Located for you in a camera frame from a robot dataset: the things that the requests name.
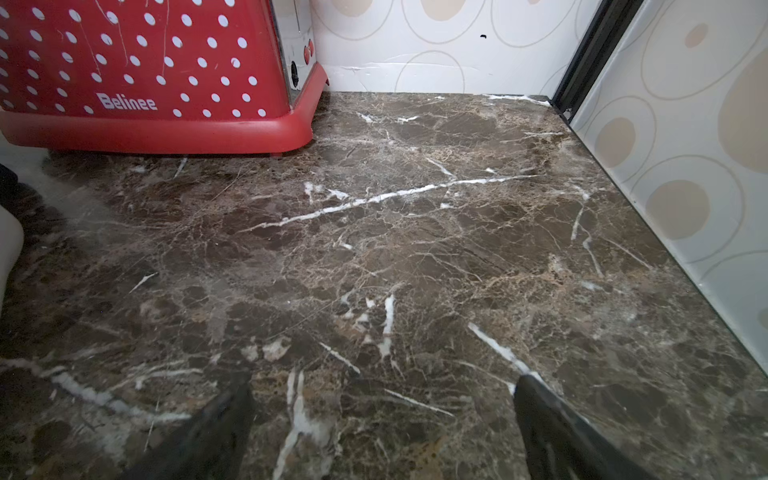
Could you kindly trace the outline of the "white hard shell suitcase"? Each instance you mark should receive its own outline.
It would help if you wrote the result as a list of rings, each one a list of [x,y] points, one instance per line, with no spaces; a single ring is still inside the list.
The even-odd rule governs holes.
[[[4,303],[8,277],[24,244],[21,223],[3,206],[0,207],[0,304]]]

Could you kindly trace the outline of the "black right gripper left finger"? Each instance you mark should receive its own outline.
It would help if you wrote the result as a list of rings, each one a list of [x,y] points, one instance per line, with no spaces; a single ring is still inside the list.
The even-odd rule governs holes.
[[[124,479],[235,479],[245,455],[255,400],[230,386],[122,473]]]

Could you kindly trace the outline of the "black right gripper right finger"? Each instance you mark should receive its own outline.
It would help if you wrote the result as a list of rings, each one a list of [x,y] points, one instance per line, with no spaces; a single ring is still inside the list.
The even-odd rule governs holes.
[[[521,376],[513,405],[532,479],[652,479],[533,375]]]

